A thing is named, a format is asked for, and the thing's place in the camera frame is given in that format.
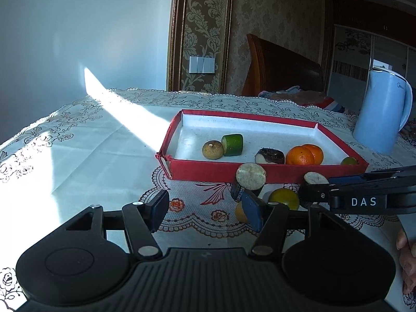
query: white wall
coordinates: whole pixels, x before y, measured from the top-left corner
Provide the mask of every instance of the white wall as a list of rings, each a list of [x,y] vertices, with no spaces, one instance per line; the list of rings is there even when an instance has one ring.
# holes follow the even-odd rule
[[[106,88],[166,89],[171,0],[0,0],[0,143]]]

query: wallpaper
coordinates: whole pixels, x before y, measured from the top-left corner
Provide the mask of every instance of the wallpaper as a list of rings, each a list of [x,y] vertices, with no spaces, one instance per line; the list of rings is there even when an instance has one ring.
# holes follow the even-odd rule
[[[218,93],[227,0],[186,0],[181,89]],[[215,74],[190,74],[189,56],[215,58]]]
[[[226,93],[240,95],[251,57],[252,33],[319,61],[323,0],[233,0]]]

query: yellow fruit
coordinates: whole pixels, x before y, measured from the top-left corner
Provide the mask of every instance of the yellow fruit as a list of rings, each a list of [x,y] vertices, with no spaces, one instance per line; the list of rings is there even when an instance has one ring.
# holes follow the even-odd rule
[[[248,223],[248,219],[247,219],[247,217],[246,217],[246,216],[245,216],[245,214],[244,214],[244,211],[243,211],[243,206],[242,206],[241,202],[239,202],[239,203],[237,204],[235,213],[236,213],[236,219],[237,219],[240,223],[245,223],[245,224],[247,224],[247,223]]]
[[[299,197],[294,191],[282,187],[274,190],[269,197],[269,202],[279,202],[286,204],[290,210],[299,209]]]
[[[354,157],[346,157],[342,160],[341,165],[357,165],[358,162]]]

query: table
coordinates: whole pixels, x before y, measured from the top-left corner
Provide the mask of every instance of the table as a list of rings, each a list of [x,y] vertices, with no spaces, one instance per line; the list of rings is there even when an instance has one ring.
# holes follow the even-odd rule
[[[365,148],[352,137],[353,115],[301,107],[291,101],[158,90],[97,89],[23,129],[0,146],[0,312],[17,309],[25,298],[16,281],[18,257],[31,245],[90,204],[120,210],[169,190],[169,212],[155,239],[169,247],[249,249],[255,232],[234,216],[230,184],[171,181],[154,155],[170,120],[181,109],[213,109],[316,121],[347,142],[370,170],[415,164],[416,148],[398,138],[391,156]],[[297,189],[297,184],[267,185]],[[403,296],[398,252],[400,223],[395,216],[342,218],[386,248],[397,264],[387,301],[398,311],[414,311],[413,293]],[[303,238],[288,231],[287,249]],[[125,250],[123,232],[108,239]]]

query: wooden headboard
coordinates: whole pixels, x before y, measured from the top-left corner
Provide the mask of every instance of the wooden headboard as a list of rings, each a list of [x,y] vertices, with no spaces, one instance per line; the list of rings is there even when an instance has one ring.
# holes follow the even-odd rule
[[[321,66],[277,44],[247,34],[251,64],[243,96],[258,96],[262,90],[279,91],[292,86],[324,91]]]

